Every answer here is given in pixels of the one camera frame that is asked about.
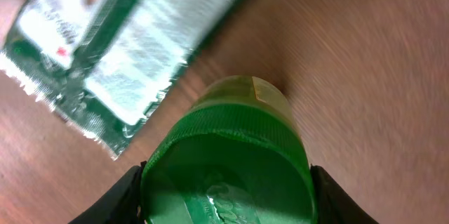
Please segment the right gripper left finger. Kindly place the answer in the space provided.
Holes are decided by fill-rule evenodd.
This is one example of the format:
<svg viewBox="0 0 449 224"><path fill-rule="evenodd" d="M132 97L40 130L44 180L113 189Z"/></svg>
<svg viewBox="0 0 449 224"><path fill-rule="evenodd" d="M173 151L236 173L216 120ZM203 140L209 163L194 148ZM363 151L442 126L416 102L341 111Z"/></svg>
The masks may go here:
<svg viewBox="0 0 449 224"><path fill-rule="evenodd" d="M146 162L132 166L91 207L69 224L144 224L140 207L140 184Z"/></svg>

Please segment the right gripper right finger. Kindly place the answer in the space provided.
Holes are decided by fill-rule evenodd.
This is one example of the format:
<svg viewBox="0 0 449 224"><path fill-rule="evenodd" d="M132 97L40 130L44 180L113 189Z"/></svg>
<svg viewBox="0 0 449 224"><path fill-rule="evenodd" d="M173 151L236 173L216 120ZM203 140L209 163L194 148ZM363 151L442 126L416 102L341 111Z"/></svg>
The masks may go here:
<svg viewBox="0 0 449 224"><path fill-rule="evenodd" d="M378 224L321 166L311 166L319 224Z"/></svg>

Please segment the green lid glass jar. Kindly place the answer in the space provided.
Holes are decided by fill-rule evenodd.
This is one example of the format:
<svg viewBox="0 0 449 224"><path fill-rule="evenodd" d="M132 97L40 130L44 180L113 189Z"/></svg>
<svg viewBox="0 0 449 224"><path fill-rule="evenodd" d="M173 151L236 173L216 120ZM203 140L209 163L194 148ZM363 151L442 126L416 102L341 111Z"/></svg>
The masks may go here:
<svg viewBox="0 0 449 224"><path fill-rule="evenodd" d="M147 223L315 223L309 162L284 95L233 76L168 132L142 174Z"/></svg>

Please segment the green 3M glove package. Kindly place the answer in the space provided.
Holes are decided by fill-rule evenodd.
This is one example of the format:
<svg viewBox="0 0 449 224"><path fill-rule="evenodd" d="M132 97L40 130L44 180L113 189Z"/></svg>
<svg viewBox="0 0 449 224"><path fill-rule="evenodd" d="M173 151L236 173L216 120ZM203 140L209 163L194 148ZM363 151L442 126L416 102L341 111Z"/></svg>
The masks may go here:
<svg viewBox="0 0 449 224"><path fill-rule="evenodd" d="M26 0L1 70L113 159L240 0Z"/></svg>

